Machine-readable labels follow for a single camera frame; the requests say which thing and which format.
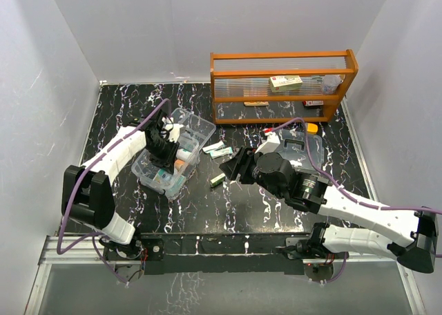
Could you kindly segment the brown medicine bottle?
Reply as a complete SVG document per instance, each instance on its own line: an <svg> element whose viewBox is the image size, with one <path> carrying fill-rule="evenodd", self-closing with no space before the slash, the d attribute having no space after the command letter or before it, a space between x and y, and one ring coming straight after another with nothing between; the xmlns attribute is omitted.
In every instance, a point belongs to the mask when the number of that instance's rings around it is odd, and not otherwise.
<svg viewBox="0 0 442 315"><path fill-rule="evenodd" d="M177 160L174 162L174 169L175 169L177 172L183 172L183 171L186 169L186 167L187 167L188 165L189 165L189 163L188 163L187 161L177 159Z"/></svg>

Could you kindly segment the white teal sachet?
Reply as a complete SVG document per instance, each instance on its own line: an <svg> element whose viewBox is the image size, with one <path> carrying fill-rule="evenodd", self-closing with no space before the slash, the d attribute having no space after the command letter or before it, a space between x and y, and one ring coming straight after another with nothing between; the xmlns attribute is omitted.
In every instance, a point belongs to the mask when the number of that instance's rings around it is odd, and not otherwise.
<svg viewBox="0 0 442 315"><path fill-rule="evenodd" d="M220 158L226 155L231 155L233 153L233 149L231 147L226 147L223 149L217 149L214 151L210 151L209 155L212 159Z"/></svg>

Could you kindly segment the teal tape packet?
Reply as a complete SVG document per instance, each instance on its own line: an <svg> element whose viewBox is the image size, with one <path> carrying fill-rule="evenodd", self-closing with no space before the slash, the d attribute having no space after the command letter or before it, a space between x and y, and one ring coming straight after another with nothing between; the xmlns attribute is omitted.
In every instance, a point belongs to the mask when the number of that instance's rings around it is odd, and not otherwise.
<svg viewBox="0 0 442 315"><path fill-rule="evenodd" d="M160 169L154 176L152 185L156 189L162 189L163 191L169 191L176 188L179 184L179 176L171 175L167 173L164 169Z"/></svg>

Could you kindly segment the clear plastic medicine kit box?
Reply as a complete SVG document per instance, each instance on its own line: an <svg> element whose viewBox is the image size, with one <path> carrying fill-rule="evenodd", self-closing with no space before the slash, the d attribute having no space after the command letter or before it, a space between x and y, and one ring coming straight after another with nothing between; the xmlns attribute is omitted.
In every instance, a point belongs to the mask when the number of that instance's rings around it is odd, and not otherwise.
<svg viewBox="0 0 442 315"><path fill-rule="evenodd" d="M194 137L180 136L180 143L173 174L165 169L154 166L149 160L150 153L143 150L132 164L131 171L139 179L140 184L159 194L165 195L169 200L178 197L184 183L191 177L193 170L200 161L199 143Z"/></svg>

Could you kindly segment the small green medicine box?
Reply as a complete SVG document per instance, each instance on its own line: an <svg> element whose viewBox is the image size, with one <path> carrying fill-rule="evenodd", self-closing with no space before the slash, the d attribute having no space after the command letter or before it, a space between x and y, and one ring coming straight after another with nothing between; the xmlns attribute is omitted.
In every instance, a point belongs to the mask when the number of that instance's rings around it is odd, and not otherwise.
<svg viewBox="0 0 442 315"><path fill-rule="evenodd" d="M214 188L218 186L219 184L222 184L226 179L226 175L224 173L221 173L220 175L217 175L216 177L210 179L209 185L211 188Z"/></svg>

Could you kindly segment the white green sachet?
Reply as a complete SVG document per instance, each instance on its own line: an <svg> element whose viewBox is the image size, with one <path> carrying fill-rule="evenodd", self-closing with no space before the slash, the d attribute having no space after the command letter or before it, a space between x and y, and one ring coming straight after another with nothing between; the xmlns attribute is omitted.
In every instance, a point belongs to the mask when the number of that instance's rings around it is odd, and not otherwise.
<svg viewBox="0 0 442 315"><path fill-rule="evenodd" d="M217 151L217 150L223 149L224 147L225 147L224 142L219 141L219 142L216 142L215 144L211 144L209 146L203 147L202 151L204 153L210 153L212 151Z"/></svg>

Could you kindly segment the clear plastic tray insert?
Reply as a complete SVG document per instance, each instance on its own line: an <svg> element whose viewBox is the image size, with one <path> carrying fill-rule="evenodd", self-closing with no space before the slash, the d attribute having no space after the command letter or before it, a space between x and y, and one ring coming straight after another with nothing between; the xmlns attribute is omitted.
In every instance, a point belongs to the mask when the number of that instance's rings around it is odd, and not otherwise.
<svg viewBox="0 0 442 315"><path fill-rule="evenodd" d="M182 125L180 135L186 134L187 137L198 141L200 151L216 130L215 124L183 108L176 108L171 113L171 118L175 124Z"/></svg>

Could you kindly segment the clear kit lid black handle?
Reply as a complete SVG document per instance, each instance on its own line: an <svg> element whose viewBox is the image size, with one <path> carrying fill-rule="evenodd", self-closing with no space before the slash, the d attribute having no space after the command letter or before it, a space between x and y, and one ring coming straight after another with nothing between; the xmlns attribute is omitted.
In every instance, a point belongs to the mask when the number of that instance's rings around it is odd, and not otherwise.
<svg viewBox="0 0 442 315"><path fill-rule="evenodd" d="M290 161L294 168L315 171L307 154L307 145L303 132L295 131L294 129L282 129L276 134L280 139L280 145L276 149L276 152L279 153L283 159ZM308 135L307 142L314 166L321 168L325 161L323 139L318 135Z"/></svg>

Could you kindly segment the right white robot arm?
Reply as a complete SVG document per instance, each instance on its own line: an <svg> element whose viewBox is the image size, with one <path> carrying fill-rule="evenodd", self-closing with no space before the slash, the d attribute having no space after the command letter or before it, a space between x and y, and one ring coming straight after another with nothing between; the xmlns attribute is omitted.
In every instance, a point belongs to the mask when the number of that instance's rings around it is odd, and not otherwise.
<svg viewBox="0 0 442 315"><path fill-rule="evenodd" d="M288 258L356 252L391 258L423 274L434 272L439 230L436 212L430 208L399 209L358 197L324 173L296 168L276 152L242 147L220 170L229 180L258 184L295 210L357 226L317 222L308 238L282 248Z"/></svg>

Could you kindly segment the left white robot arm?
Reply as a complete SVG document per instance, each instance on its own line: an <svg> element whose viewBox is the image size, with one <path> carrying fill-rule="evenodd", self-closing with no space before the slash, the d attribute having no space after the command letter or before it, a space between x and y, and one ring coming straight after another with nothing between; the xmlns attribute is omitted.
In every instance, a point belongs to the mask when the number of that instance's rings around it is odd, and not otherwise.
<svg viewBox="0 0 442 315"><path fill-rule="evenodd" d="M157 111L149 120L134 119L121 127L82 165L69 166L64 172L62 225L66 226L68 219L86 225L119 244L126 258L137 258L143 243L134 236L135 227L116 212L112 185L126 164L143 150L148 152L151 164L173 173L183 127L163 110Z"/></svg>

